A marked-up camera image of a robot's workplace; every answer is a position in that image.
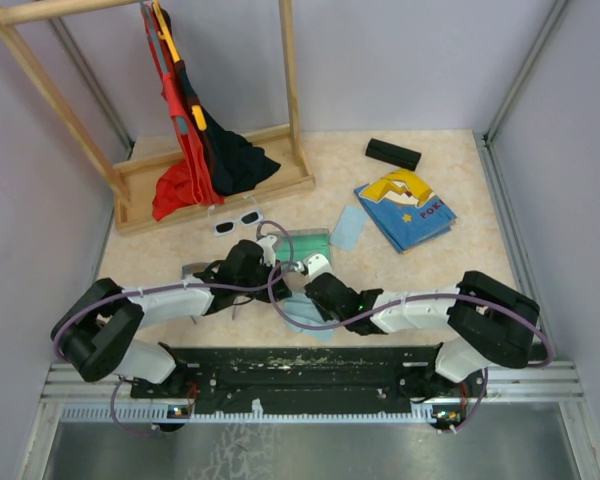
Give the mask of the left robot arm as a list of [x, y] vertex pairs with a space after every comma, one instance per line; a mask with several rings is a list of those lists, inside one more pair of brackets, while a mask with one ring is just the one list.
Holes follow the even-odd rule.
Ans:
[[110, 278], [96, 281], [51, 331], [56, 354], [86, 382], [109, 375], [139, 378], [164, 395], [181, 394], [188, 373], [170, 348], [136, 333], [179, 318], [199, 318], [246, 302], [269, 300], [268, 277], [276, 265], [277, 238], [241, 240], [224, 260], [178, 284], [125, 289]]

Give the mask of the grey blue sunglasses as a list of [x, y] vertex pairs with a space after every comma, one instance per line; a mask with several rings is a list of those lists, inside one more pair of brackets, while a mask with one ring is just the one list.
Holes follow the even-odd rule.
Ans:
[[203, 282], [211, 282], [215, 279], [216, 272], [221, 265], [221, 260], [215, 260], [212, 262], [195, 262], [186, 264], [181, 267], [181, 278], [199, 278]]

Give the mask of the grey glasses case green lining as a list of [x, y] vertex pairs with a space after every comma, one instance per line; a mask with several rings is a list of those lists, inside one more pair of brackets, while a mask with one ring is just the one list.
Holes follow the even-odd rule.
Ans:
[[278, 260], [302, 261], [314, 254], [324, 255], [327, 260], [331, 260], [328, 229], [289, 230], [288, 234], [293, 243], [293, 251], [290, 251], [287, 238], [280, 232], [275, 233], [277, 241], [274, 244], [274, 251]]

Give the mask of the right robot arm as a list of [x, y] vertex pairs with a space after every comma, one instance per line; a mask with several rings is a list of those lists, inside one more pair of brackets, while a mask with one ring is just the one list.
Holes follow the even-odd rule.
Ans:
[[407, 330], [452, 331], [437, 348], [428, 387], [450, 395], [469, 375], [491, 364], [523, 369], [529, 363], [540, 308], [537, 302], [479, 271], [433, 292], [357, 292], [331, 273], [305, 286], [305, 294], [328, 320], [350, 323], [360, 336]]

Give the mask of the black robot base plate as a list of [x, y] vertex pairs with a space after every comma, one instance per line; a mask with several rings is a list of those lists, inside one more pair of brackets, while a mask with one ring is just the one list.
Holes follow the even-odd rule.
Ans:
[[176, 378], [131, 382], [134, 399], [191, 401], [197, 414], [402, 414], [421, 398], [454, 402], [481, 374], [453, 384], [433, 373], [434, 347], [176, 348]]

